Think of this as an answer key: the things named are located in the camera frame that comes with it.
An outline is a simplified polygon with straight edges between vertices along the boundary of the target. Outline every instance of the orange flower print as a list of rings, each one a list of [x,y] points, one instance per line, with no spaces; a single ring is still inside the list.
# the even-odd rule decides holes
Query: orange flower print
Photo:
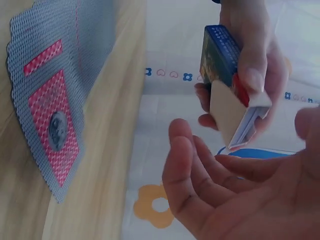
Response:
[[[138,200],[134,203],[133,211],[137,218],[149,221],[157,229],[165,229],[172,224],[175,217],[170,208],[164,212],[153,209],[153,201],[159,198],[168,200],[163,185],[142,186],[139,189]]]

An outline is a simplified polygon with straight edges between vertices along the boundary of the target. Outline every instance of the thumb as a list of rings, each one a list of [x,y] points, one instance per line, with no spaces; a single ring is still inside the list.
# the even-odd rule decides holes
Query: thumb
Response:
[[[252,36],[246,40],[238,61],[239,78],[247,90],[263,92],[268,66],[266,39]]]
[[[309,137],[310,131],[312,130],[312,132],[314,132],[315,130],[310,129],[310,126],[315,115],[317,114],[317,111],[318,109],[316,107],[302,108],[297,112],[295,116],[294,125],[296,134],[304,141],[306,141]]]
[[[300,130],[302,139],[305,139],[305,151],[303,152],[305,154],[303,158],[304,169],[308,172],[309,176],[319,179],[320,107],[300,110],[297,118],[301,118],[301,115],[305,115],[305,127]]]

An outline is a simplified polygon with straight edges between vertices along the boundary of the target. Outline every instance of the wooden surface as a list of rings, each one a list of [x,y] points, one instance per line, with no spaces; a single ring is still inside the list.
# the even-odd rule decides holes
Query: wooden surface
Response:
[[[32,0],[0,1],[0,240],[119,239],[145,73],[145,0],[117,0],[117,40],[86,105],[86,154],[57,204],[20,129],[6,70],[9,21]]]

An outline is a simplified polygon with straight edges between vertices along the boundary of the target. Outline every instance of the open hand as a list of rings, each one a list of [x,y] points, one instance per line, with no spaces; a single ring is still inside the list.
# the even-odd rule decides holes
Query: open hand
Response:
[[[162,176],[172,213],[198,240],[320,239],[320,107],[295,127],[303,151],[261,160],[214,157],[174,120]]]
[[[264,0],[222,0],[220,24],[227,27],[242,48],[238,60],[238,74],[248,91],[266,91],[272,108],[265,119],[255,123],[257,137],[273,119],[278,101],[288,81],[288,68],[272,31]],[[195,85],[196,94],[205,112],[209,112],[210,96],[204,84]],[[209,114],[199,117],[204,127],[218,130]]]

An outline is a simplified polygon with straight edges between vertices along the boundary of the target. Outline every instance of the circular emblem on card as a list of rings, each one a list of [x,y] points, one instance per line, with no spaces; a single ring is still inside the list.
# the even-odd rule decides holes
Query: circular emblem on card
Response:
[[[67,117],[62,111],[52,114],[48,131],[50,147],[53,151],[59,152],[64,147],[68,134]]]

